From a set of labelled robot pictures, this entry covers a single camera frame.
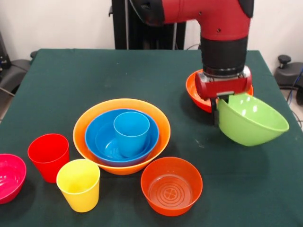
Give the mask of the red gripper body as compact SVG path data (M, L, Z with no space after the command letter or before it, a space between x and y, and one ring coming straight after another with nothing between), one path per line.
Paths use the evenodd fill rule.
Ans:
M247 92L252 84L252 74L248 66L241 73L227 78L209 77L203 70L195 72L195 86L202 99L215 99L227 95Z

